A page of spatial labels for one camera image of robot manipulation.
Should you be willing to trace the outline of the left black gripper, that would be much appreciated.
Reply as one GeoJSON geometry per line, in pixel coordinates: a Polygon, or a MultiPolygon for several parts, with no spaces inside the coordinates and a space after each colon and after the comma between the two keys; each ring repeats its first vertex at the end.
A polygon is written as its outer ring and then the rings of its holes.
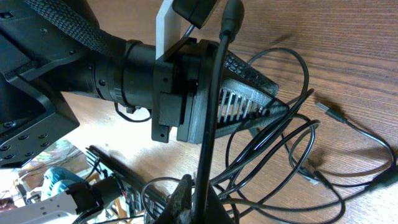
{"type": "MultiPolygon", "coordinates": [[[[215,42],[197,42],[189,37],[178,41],[155,61],[152,140],[168,143],[170,131],[176,127],[177,140],[202,142],[217,49],[215,42]]],[[[224,67],[249,82],[223,79],[216,138],[267,126],[287,114],[289,106],[275,97],[278,84],[231,51],[226,54],[224,67]]]]}

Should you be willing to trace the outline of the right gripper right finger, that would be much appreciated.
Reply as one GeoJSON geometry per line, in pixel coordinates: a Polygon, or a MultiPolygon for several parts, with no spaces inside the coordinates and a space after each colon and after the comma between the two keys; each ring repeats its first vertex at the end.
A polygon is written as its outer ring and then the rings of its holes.
{"type": "Polygon", "coordinates": [[[204,224],[234,224],[211,185],[206,199],[204,224]]]}

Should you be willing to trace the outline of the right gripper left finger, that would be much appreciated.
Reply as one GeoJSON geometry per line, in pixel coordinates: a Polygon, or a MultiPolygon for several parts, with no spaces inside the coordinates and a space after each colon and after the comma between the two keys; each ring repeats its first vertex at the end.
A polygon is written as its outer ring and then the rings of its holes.
{"type": "Polygon", "coordinates": [[[169,202],[154,224],[191,224],[192,223],[192,186],[191,175],[186,174],[178,182],[169,202]]]}

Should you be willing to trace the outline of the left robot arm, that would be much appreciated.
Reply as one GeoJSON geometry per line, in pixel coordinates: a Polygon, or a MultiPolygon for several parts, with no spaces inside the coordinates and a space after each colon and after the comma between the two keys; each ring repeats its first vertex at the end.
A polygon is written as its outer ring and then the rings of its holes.
{"type": "Polygon", "coordinates": [[[149,111],[153,140],[199,144],[218,45],[161,49],[101,30],[86,1],[1,2],[1,167],[21,168],[79,122],[65,92],[149,111]]]}

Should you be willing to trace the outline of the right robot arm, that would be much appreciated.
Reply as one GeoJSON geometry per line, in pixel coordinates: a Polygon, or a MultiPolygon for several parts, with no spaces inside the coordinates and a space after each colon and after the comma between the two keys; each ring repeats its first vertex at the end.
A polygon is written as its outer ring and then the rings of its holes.
{"type": "MultiPolygon", "coordinates": [[[[160,215],[152,218],[154,223],[193,223],[192,178],[185,175],[177,182],[177,188],[165,208],[160,215]]],[[[84,223],[122,194],[123,183],[116,175],[93,185],[75,183],[64,192],[41,202],[2,212],[1,223],[58,223],[61,220],[84,223]]]]}

